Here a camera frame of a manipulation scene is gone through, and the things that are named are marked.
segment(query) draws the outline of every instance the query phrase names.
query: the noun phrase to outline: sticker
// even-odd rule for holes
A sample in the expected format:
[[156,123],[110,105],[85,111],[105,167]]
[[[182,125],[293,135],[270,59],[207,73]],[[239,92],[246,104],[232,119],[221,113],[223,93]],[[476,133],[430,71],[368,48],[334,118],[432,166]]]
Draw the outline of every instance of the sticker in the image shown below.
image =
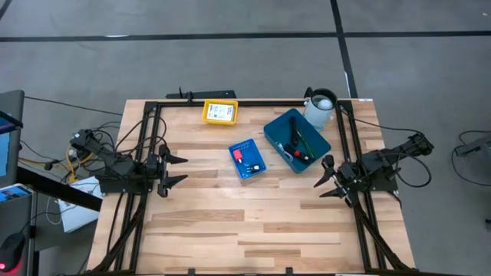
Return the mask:
[[206,115],[206,119],[232,122],[232,118],[233,106],[228,104],[216,103],[211,103],[210,105],[208,105],[208,113]]

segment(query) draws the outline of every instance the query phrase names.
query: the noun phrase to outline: wooden tabletop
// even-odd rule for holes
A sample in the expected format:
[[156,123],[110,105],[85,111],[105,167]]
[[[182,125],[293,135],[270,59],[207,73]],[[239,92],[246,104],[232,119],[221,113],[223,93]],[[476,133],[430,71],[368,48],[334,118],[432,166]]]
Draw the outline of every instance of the wooden tabletop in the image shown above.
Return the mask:
[[[144,104],[145,100],[127,101],[118,140],[141,120]],[[353,105],[356,118],[378,123],[372,101],[353,100]],[[320,160],[296,174],[264,137],[264,125],[290,108],[239,104],[235,126],[204,123],[201,107],[163,108],[169,148],[189,160],[170,166],[169,174],[185,173],[189,178],[170,190],[167,199],[160,198],[156,190],[149,195],[138,274],[187,273],[188,268],[195,268],[196,273],[284,273],[286,267],[293,267],[296,273],[363,271],[353,211],[341,199],[318,197],[334,187],[332,182],[312,188],[323,173]],[[344,124],[352,151],[347,118]],[[380,129],[357,125],[364,152],[384,147]],[[159,135],[163,130],[161,123]],[[331,144],[330,154],[339,166],[344,160],[335,118],[321,134]],[[136,129],[119,150],[135,147],[138,135]],[[228,147],[249,138],[254,139],[268,169],[239,180]],[[402,261],[414,265],[398,202],[386,192],[372,195],[381,234]],[[106,254],[118,196],[103,200],[88,269]],[[125,199],[113,243],[120,234]],[[377,267],[368,233],[367,237],[371,261]],[[132,240],[130,237],[127,243],[123,268],[129,266]]]

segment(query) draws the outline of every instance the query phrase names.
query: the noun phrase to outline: floor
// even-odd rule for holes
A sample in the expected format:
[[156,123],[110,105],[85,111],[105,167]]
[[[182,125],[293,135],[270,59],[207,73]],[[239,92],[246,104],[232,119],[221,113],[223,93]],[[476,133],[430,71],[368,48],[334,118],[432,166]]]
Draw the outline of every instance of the floor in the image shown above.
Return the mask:
[[[432,183],[423,189],[399,185],[417,267],[488,274],[491,233],[484,219],[491,218],[491,188],[458,179],[450,153],[459,133],[488,130],[491,123],[491,37],[485,32],[491,30],[491,2],[340,0],[340,18],[333,16],[332,2],[0,0],[0,91],[23,89],[31,97],[117,113],[126,99],[163,98],[179,87],[233,89],[239,97],[301,97],[310,86],[339,97],[373,98],[381,124],[421,130],[435,145],[424,158]],[[336,28],[339,19],[342,29]],[[283,31],[310,35],[177,35]],[[389,33],[381,38],[380,32]],[[110,120],[118,117],[26,100],[22,139],[41,154],[62,158],[73,132]],[[383,134],[387,146],[407,137]],[[27,150],[21,156],[37,159]],[[489,181],[489,160],[480,154],[457,162],[462,174]],[[402,166],[409,181],[425,177],[417,164]],[[40,210],[46,200],[40,199]],[[43,219],[40,224],[38,248],[47,248],[41,275],[76,273],[94,224],[70,235]]]

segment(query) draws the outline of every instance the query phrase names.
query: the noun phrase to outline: blue box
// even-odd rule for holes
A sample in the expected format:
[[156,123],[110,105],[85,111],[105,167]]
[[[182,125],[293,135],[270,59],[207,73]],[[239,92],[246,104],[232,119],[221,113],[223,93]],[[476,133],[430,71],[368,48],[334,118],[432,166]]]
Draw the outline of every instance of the blue box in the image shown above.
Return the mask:
[[[232,152],[234,150],[240,150],[240,153],[242,154],[242,163],[239,163],[233,158]],[[236,166],[237,173],[241,179],[246,179],[266,171],[266,164],[262,160],[261,153],[259,153],[259,149],[255,145],[253,139],[230,146],[229,152],[230,156],[232,157],[232,161]],[[250,173],[247,171],[247,167],[256,164],[259,165],[258,172]]]
[[[308,145],[311,147],[312,152],[315,155],[315,158],[309,164],[304,164],[298,159],[294,158],[293,161],[290,162],[290,159],[280,150],[277,142],[280,142],[283,146],[290,143],[290,138],[292,135],[289,119],[290,117],[295,117],[297,128],[300,129],[302,134],[304,135],[305,140],[307,140]],[[308,166],[310,166],[315,160],[324,157],[329,150],[331,150],[331,145],[329,145],[328,141],[322,137],[322,135],[315,130],[315,128],[296,110],[292,108],[285,112],[280,117],[273,120],[271,123],[268,123],[264,126],[264,135],[266,139],[275,147],[276,151],[280,156],[287,162],[287,164],[292,168],[292,170],[296,173],[301,173]],[[307,153],[307,149],[305,148],[304,143],[299,139],[298,145],[296,146],[297,150],[300,150],[303,153]]]

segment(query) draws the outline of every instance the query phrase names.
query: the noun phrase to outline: black mouse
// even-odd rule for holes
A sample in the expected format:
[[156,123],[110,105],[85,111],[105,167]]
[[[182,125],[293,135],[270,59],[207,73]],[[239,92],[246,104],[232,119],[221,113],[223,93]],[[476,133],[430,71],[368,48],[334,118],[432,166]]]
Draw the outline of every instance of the black mouse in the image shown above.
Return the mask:
[[9,272],[14,269],[22,256],[25,237],[22,233],[9,235],[0,247],[0,271]]

